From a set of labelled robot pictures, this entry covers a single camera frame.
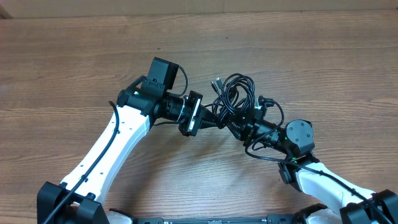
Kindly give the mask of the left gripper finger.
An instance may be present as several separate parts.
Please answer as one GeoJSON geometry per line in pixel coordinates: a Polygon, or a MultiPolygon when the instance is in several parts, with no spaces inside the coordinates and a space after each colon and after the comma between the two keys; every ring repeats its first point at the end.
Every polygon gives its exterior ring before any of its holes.
{"type": "Polygon", "coordinates": [[[203,107],[203,119],[204,120],[217,120],[217,114],[214,114],[211,110],[209,110],[206,106],[203,107]]]}
{"type": "Polygon", "coordinates": [[[217,123],[212,121],[202,120],[199,129],[214,128],[214,127],[216,128],[218,127],[217,123]]]}

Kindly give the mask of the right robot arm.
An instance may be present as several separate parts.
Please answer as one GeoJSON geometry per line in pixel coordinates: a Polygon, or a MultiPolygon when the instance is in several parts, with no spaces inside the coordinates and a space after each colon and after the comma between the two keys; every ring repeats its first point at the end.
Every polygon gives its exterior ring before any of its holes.
{"type": "Polygon", "coordinates": [[[295,214],[297,223],[397,223],[397,194],[359,187],[329,170],[313,154],[312,124],[265,120],[267,109],[279,104],[268,98],[225,100],[231,113],[226,124],[255,159],[276,162],[282,180],[320,201],[295,214]]]}

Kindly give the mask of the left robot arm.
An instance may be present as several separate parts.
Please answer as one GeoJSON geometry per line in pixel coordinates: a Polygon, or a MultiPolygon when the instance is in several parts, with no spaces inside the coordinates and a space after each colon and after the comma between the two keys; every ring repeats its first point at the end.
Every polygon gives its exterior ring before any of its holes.
{"type": "Polygon", "coordinates": [[[216,126],[216,116],[201,105],[201,94],[169,92],[181,69],[156,57],[146,76],[120,91],[106,129],[83,160],[60,184],[46,182],[39,190],[38,223],[134,223],[125,212],[105,211],[104,203],[120,168],[157,119],[176,124],[184,136],[216,126]]]}

